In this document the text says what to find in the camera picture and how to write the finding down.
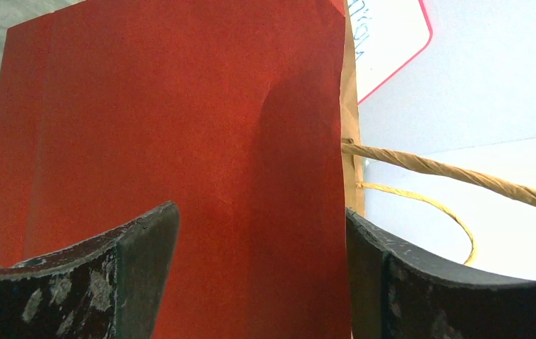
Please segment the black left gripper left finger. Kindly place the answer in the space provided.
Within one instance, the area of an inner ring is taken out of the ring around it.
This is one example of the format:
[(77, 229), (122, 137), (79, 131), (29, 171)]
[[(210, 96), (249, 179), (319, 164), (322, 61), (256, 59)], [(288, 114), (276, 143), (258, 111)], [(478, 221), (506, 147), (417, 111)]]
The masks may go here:
[(150, 338), (177, 243), (166, 202), (64, 249), (0, 267), (0, 338)]

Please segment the red paper bag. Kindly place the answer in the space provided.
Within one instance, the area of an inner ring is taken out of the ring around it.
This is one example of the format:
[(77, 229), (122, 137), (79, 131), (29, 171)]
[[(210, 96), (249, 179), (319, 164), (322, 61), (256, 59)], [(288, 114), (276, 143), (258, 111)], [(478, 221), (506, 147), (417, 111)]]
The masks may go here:
[(355, 338), (346, 212), (362, 161), (536, 206), (536, 190), (359, 137), (348, 1), (83, 1), (8, 29), (0, 267), (166, 202), (150, 338)]

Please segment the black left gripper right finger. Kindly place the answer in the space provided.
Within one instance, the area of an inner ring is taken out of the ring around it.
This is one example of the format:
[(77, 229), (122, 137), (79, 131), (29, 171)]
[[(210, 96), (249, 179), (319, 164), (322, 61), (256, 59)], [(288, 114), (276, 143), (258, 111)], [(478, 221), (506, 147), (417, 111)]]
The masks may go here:
[(536, 339), (536, 280), (465, 266), (346, 212), (355, 338)]

